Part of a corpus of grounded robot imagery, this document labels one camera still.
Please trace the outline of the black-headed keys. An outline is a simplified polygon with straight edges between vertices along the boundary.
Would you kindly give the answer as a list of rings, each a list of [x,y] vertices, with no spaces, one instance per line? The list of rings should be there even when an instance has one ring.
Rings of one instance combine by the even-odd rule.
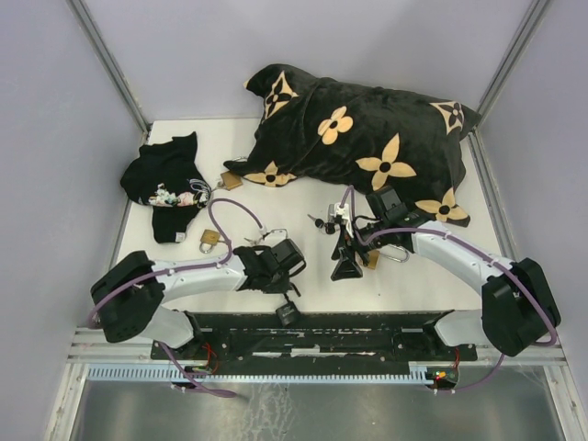
[[[311,214],[307,217],[313,222],[314,226],[321,232],[327,235],[333,235],[339,232],[339,226],[331,221],[325,221],[320,218],[316,218]]]

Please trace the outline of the medium brass padlock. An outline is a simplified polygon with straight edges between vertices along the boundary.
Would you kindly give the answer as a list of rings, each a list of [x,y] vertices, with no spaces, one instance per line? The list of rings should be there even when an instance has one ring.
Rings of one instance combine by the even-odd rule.
[[[217,231],[206,229],[200,237],[198,249],[202,254],[209,254],[219,244],[226,244],[222,235]]]

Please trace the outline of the black padlock shackle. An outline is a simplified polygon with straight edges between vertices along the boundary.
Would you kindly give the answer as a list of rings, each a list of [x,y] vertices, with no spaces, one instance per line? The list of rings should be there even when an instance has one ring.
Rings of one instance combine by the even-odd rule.
[[[296,304],[288,297],[285,297],[283,305],[276,309],[276,316],[282,327],[288,328],[300,320],[300,311]]]

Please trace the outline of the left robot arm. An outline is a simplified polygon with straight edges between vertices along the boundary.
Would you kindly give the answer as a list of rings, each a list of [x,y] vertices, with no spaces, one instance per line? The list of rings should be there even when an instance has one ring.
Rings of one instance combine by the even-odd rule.
[[[91,287],[94,308],[88,321],[112,344],[143,336],[192,358],[203,347],[197,322],[187,312],[167,308],[167,302],[243,290],[286,294],[292,290],[291,279],[305,267],[302,251],[290,239],[193,261],[152,260],[135,251]]]

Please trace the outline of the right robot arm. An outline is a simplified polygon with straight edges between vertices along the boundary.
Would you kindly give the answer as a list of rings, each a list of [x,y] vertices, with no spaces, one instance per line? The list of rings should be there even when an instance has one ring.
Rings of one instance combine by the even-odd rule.
[[[422,209],[408,209],[392,187],[366,200],[373,215],[363,227],[356,225],[353,187],[328,208],[327,220],[339,230],[333,281],[361,278],[370,252],[393,246],[438,264],[481,298],[477,310],[446,311],[433,319],[433,330],[421,338],[426,355],[442,359],[455,346],[472,344],[491,345],[514,357],[531,345],[557,343],[560,312],[539,263],[480,249]]]

